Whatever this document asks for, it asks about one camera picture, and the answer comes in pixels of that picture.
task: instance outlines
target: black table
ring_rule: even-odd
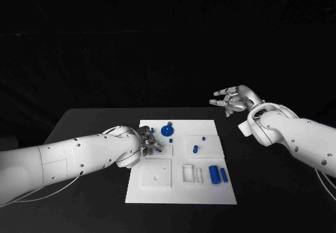
[[[141,119],[214,119],[239,205],[126,204],[130,170],[113,164],[50,198],[0,208],[0,232],[334,232],[336,202],[315,170],[283,145],[265,147],[253,136],[244,137],[239,124],[246,118],[247,112],[227,118],[221,107],[67,111],[47,144],[117,125],[138,128]],[[29,198],[68,183],[48,186]]]

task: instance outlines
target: blue object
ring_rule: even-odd
[[[223,173],[223,181],[227,183],[228,182],[228,177],[224,168],[221,168],[221,173]]]
[[[162,128],[162,134],[166,137],[172,136],[174,134],[172,122],[169,122],[168,125]]]
[[[213,184],[220,184],[221,177],[220,177],[220,172],[218,172],[217,166],[210,166],[210,173],[211,173],[211,177],[213,177]]]
[[[198,153],[198,146],[194,146],[194,153]]]

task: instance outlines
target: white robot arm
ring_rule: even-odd
[[[247,121],[239,126],[246,136],[253,134],[265,146],[282,143],[295,158],[336,177],[335,128],[299,118],[286,106],[266,103],[244,85],[214,95],[226,95],[224,100],[211,100],[210,103],[227,108],[228,117],[234,112],[250,111]]]
[[[0,152],[0,207],[34,190],[107,168],[132,168],[162,150],[148,126],[117,126],[103,134]]]

